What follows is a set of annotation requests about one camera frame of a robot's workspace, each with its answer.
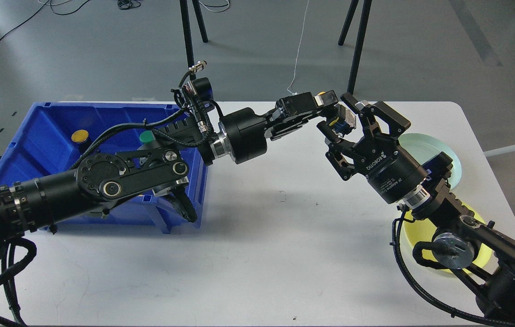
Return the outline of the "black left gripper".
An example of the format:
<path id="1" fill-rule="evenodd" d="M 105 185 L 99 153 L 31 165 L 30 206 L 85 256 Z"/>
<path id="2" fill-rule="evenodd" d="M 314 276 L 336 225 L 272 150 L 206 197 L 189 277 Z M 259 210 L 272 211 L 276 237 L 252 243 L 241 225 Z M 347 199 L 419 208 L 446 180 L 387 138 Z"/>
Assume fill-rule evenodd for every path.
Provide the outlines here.
<path id="1" fill-rule="evenodd" d="M 259 115 L 247 107 L 220 118 L 233 161 L 239 165 L 266 153 L 266 139 L 280 139 L 314 118 L 335 119 L 339 99 L 334 91 L 279 99 L 274 109 Z"/>

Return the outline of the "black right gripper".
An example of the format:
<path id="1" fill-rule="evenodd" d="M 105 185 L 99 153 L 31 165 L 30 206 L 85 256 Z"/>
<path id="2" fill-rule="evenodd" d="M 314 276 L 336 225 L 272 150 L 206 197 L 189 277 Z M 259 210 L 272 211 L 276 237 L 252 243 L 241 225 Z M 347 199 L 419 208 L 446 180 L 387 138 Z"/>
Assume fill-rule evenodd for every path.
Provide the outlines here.
<path id="1" fill-rule="evenodd" d="M 411 122 L 382 101 L 370 104 L 356 100 L 350 93 L 340 99 L 357 114 L 363 137 L 357 143 L 350 142 L 341 139 L 326 122 L 318 122 L 317 128 L 328 147 L 326 159 L 342 180 L 361 174 L 386 203 L 401 200 L 427 176 L 398 141 Z"/>

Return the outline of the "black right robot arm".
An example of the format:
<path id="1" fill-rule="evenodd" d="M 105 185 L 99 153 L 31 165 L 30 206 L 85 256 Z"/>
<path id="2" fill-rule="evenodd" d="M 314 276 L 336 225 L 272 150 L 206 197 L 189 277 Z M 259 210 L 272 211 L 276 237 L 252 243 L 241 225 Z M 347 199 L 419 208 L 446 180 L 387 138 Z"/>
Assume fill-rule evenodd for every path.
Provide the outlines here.
<path id="1" fill-rule="evenodd" d="M 515 327 L 515 240 L 475 219 L 450 190 L 452 159 L 444 152 L 419 164 L 398 137 L 411 123 L 384 102 L 357 101 L 332 91 L 315 100 L 322 106 L 317 128 L 326 137 L 326 157 L 340 177 L 365 176 L 386 201 L 399 202 L 400 218 L 392 223 L 393 252 L 405 279 L 426 302 L 452 317 L 496 327 Z M 458 310 L 426 292 L 410 274 L 400 250 L 404 215 L 413 222 L 428 219 L 436 228 L 430 241 L 417 242 L 412 255 L 417 264 L 437 270 L 450 269 L 475 294 L 483 316 Z"/>

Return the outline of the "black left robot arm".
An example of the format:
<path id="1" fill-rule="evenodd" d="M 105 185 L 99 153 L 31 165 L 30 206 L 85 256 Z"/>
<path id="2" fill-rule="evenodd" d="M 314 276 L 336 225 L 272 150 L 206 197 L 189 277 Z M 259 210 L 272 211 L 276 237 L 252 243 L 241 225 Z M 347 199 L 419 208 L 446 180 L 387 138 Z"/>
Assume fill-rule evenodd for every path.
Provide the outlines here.
<path id="1" fill-rule="evenodd" d="M 58 222 L 92 210 L 107 215 L 148 190 L 195 222 L 197 213 L 185 191 L 191 166 L 181 150 L 197 148 L 207 165 L 226 155 L 240 164 L 264 154 L 268 139 L 280 139 L 316 117 L 342 136 L 356 127 L 333 91 L 293 93 L 265 114 L 244 108 L 224 115 L 208 79 L 194 78 L 206 66 L 204 60 L 191 65 L 172 90 L 176 113 L 152 123 L 114 125 L 68 170 L 0 186 L 0 287 L 13 315 L 13 320 L 0 316 L 0 325 L 25 326 L 15 277 L 37 255 L 26 232 L 48 227 L 54 233 Z"/>

